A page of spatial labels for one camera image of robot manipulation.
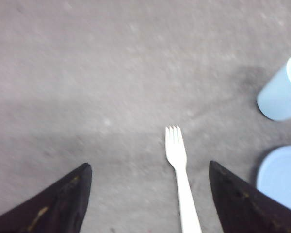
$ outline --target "light blue plastic cup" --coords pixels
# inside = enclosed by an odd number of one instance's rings
[[[291,58],[260,91],[257,103],[271,120],[291,118]]]

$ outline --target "fork handle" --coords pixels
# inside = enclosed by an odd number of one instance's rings
[[[202,233],[185,169],[176,171],[182,233]]]

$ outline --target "gray concrete floor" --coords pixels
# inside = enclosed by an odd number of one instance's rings
[[[291,0],[0,0],[0,214],[89,162],[83,233],[179,233],[177,124],[203,232],[222,232],[209,161],[253,182],[291,144],[256,106],[289,56]]]

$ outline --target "pavement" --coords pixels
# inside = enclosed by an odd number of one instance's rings
[[[256,105],[291,56],[291,0],[0,0],[0,215],[83,162],[82,233],[179,233],[164,130],[179,125],[203,233],[216,160],[254,184],[291,145]]]

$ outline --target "white plastic fork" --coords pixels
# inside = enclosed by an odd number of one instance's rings
[[[179,126],[166,127],[166,157],[176,172],[182,233],[202,233],[186,173],[187,156]]]

